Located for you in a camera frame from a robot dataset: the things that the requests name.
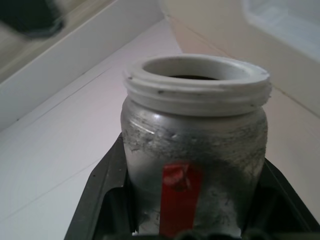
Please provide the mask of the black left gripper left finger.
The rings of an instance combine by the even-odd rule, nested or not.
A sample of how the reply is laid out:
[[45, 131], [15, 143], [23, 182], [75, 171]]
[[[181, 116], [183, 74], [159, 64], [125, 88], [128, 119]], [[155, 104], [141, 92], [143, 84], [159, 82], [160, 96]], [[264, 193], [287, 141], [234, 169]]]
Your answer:
[[115, 240], [136, 230], [122, 135], [92, 170], [65, 240]]

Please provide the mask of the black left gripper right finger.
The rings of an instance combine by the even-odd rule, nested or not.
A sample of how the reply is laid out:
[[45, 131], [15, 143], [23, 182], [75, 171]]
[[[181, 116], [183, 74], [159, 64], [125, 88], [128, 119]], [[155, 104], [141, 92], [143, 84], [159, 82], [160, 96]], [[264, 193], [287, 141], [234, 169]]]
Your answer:
[[241, 240], [320, 240], [320, 223], [267, 159]]

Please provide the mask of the grey jar with white threaded neck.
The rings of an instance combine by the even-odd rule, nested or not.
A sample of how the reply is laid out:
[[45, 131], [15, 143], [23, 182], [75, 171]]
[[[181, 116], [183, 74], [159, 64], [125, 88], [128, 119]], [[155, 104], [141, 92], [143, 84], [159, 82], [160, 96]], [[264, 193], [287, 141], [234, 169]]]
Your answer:
[[240, 237], [265, 161], [268, 72], [180, 54], [136, 61], [124, 85], [120, 122], [137, 233], [159, 234], [163, 167], [182, 163], [202, 170], [192, 229]]

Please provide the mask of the translucent plastic box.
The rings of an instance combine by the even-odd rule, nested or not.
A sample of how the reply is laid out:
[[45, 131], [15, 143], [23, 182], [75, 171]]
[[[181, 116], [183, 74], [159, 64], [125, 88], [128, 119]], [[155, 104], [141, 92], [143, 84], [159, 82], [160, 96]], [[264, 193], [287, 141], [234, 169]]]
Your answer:
[[241, 0], [159, 0], [184, 53], [250, 62], [282, 93], [320, 117], [320, 62], [245, 19]]

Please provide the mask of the red tape strip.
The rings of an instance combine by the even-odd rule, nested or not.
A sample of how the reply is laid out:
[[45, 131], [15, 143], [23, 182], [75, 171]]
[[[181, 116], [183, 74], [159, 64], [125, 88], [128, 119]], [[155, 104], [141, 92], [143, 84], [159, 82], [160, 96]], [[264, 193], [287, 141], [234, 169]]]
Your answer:
[[175, 237], [193, 228], [203, 180], [191, 163], [166, 164], [162, 169], [159, 234]]

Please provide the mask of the black round object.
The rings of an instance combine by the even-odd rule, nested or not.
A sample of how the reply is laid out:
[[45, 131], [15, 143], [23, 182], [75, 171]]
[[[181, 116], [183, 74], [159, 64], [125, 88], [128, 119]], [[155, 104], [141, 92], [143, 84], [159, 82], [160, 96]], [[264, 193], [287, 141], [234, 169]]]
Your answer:
[[48, 39], [66, 21], [56, 0], [0, 0], [0, 24], [30, 39]]

